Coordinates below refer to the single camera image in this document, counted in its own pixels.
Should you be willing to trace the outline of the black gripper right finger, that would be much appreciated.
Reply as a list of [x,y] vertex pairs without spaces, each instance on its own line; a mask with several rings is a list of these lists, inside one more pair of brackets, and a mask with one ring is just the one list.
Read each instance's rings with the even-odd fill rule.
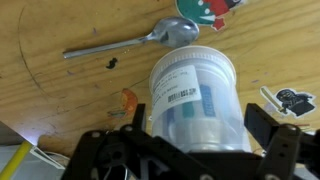
[[303,164],[320,177],[320,131],[313,135],[290,123],[279,123],[260,106],[246,106],[244,125],[266,151],[257,171],[258,180],[302,180],[294,174],[296,164]]

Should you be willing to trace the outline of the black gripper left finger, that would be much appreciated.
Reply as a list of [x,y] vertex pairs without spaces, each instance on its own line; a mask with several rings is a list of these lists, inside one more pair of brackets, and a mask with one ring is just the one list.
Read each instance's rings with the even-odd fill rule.
[[200,180],[205,167],[159,137],[144,132],[146,106],[118,130],[82,135],[61,180],[118,180],[131,173],[138,180]]

